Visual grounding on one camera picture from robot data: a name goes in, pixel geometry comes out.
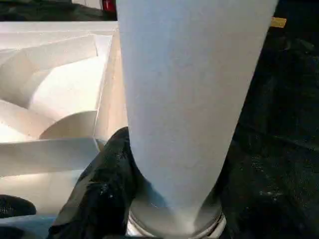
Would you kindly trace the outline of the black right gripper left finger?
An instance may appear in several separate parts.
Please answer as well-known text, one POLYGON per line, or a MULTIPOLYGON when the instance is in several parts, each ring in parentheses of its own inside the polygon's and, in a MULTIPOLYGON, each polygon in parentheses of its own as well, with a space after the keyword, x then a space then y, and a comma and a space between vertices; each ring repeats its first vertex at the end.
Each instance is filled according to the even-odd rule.
POLYGON ((129 130, 117 130, 78 178, 48 230, 49 239, 124 238, 138 171, 129 130))

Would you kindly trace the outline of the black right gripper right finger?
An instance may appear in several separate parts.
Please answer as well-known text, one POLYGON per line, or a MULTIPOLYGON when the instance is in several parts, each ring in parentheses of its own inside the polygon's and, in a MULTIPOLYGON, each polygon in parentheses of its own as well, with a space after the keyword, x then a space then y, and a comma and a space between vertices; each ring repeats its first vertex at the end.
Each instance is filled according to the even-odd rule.
POLYGON ((217 191, 233 239, 319 236, 319 155, 314 150, 234 141, 217 191))

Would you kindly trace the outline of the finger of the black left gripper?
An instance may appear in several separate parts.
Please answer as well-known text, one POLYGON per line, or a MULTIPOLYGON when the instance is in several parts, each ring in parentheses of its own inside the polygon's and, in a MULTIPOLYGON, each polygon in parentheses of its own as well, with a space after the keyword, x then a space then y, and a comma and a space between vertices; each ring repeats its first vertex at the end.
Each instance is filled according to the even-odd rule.
POLYGON ((0 196, 0 218, 35 215, 35 205, 23 198, 1 195, 0 196))

